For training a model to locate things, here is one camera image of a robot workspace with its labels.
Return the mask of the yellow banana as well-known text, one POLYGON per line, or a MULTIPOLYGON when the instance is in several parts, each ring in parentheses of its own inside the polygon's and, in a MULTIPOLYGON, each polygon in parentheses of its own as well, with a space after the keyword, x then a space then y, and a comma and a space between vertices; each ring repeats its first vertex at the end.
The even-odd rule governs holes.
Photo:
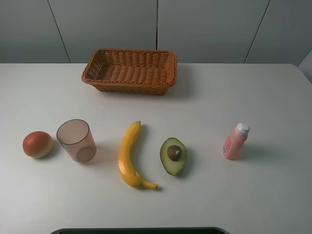
POLYGON ((118 168, 123 181, 137 189, 157 189, 158 185, 147 181, 134 168, 131 155, 141 130, 141 121, 133 122, 125 132, 118 153, 118 168))

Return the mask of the pink bottle white cap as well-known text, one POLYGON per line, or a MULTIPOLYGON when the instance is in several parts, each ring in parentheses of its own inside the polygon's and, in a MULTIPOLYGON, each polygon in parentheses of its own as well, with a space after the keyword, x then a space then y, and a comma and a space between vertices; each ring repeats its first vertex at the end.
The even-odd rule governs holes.
POLYGON ((226 159, 234 160, 238 158, 239 152, 247 140, 249 131, 249 125, 244 123, 238 123, 233 127, 222 148, 226 159))

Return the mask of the halved avocado with pit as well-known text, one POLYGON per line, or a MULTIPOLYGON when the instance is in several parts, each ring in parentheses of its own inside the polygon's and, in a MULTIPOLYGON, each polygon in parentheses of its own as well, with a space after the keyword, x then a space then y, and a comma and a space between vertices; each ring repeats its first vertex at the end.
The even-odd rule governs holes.
POLYGON ((175 137, 164 141, 160 148, 160 160, 166 172, 176 176, 184 168, 187 151, 184 144, 175 137))

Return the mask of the black tray edge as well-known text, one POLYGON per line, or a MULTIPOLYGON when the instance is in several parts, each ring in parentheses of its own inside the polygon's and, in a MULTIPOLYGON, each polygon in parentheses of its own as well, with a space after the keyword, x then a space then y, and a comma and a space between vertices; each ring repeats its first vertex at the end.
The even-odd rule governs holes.
POLYGON ((184 228, 77 228, 59 229, 52 234, 228 234, 229 232, 215 227, 184 228))

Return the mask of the brown wicker basket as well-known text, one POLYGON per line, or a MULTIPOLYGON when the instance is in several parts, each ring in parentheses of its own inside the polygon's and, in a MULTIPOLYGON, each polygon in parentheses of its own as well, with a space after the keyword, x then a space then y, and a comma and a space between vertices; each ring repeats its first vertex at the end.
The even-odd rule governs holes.
POLYGON ((176 54, 167 50, 96 50, 81 79, 101 92, 164 95, 176 83, 176 54))

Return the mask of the red yellow apple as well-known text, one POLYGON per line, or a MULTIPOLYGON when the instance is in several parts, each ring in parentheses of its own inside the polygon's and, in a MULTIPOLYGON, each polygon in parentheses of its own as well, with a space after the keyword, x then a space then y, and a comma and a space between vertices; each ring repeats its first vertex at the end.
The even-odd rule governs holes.
POLYGON ((28 134, 22 143, 23 151, 32 158, 42 158, 48 155, 54 147, 52 137, 43 131, 28 134))

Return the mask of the translucent brown plastic cup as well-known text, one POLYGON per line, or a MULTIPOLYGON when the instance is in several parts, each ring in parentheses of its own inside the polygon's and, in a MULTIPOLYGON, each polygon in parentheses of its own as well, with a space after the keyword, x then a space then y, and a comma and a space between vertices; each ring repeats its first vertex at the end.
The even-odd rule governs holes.
POLYGON ((89 124, 82 119, 72 119, 63 123, 57 130, 57 140, 78 163, 87 163, 94 158, 97 147, 89 124))

